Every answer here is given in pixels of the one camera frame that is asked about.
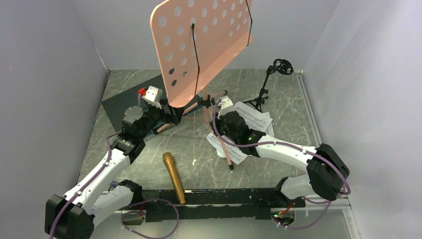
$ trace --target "wall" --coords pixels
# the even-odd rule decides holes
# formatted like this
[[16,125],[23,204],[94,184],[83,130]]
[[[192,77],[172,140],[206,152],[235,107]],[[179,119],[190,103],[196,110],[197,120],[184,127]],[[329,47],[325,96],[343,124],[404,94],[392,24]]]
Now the wall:
[[47,238],[45,203],[78,179],[105,77],[71,1],[0,1],[1,238]]
[[[108,69],[159,69],[149,19],[161,2],[73,0]],[[266,69],[274,59],[284,58],[303,69],[338,2],[255,0],[255,40],[228,68]]]
[[364,239],[420,238],[422,3],[341,0],[304,69]]

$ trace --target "tripod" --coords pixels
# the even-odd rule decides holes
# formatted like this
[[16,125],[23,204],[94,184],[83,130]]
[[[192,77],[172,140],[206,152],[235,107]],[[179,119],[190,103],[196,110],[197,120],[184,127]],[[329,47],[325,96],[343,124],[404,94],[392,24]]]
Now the tripod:
[[282,75],[291,75],[293,74],[294,70],[292,64],[287,60],[282,59],[275,59],[273,65],[270,65],[267,69],[267,76],[265,77],[264,84],[262,85],[261,90],[259,91],[259,96],[254,98],[253,100],[244,101],[244,103],[249,103],[255,107],[255,109],[262,113],[261,105],[265,104],[265,100],[268,99],[268,96],[264,96],[264,94],[268,94],[268,90],[265,89],[267,85],[268,77],[275,72],[279,72]]

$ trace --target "black mat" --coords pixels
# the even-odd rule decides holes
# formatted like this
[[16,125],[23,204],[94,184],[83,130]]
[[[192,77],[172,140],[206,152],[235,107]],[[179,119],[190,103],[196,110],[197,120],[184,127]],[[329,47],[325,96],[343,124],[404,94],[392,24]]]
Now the black mat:
[[[158,75],[152,79],[145,81],[135,87],[130,88],[122,93],[119,93],[113,97],[108,98],[105,101],[102,101],[101,104],[104,107],[105,113],[110,119],[111,124],[115,131],[121,130],[121,121],[124,116],[124,112],[127,108],[138,105],[138,90],[141,88],[147,88],[149,86],[154,86],[163,90],[163,99],[167,99],[166,89],[164,88],[164,82],[161,75]],[[192,99],[188,106],[197,102],[199,97]],[[146,107],[145,102],[141,102],[141,107]]]

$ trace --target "gray marble surface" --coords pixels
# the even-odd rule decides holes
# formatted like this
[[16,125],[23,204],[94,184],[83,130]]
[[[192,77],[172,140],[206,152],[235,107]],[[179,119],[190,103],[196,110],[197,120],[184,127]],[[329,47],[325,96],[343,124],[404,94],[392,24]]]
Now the gray marble surface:
[[[234,103],[255,98],[265,79],[265,71],[223,70],[209,84],[209,94],[228,90],[227,95]],[[159,74],[159,70],[111,71],[103,100]],[[296,77],[273,74],[268,80],[267,89],[269,99],[262,110],[269,112],[274,119],[275,137],[296,144],[315,145],[314,132]],[[202,110],[192,115],[202,117]],[[80,180],[103,158],[106,153],[105,137],[112,133],[114,129],[100,106]],[[275,187],[283,177],[304,174],[280,161],[253,156],[235,165],[231,172],[226,159],[218,158],[215,149],[205,139],[208,133],[209,129],[202,120],[183,119],[178,126],[147,137],[141,155],[116,180],[130,179],[144,189],[172,189],[162,160],[165,152],[171,152],[175,157],[185,189]]]

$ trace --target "pink music stand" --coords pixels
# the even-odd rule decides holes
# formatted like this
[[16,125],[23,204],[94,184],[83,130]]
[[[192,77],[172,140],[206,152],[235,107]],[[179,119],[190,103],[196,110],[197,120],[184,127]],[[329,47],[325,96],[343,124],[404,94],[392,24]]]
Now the pink music stand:
[[[248,4],[250,7],[252,0],[248,0]],[[252,40],[252,37],[249,39],[249,21],[246,0],[166,0],[154,8],[150,26],[171,106],[186,106],[199,91],[207,100],[208,83]],[[211,109],[203,110],[205,124],[208,124],[208,111]],[[227,150],[220,142],[230,166]]]

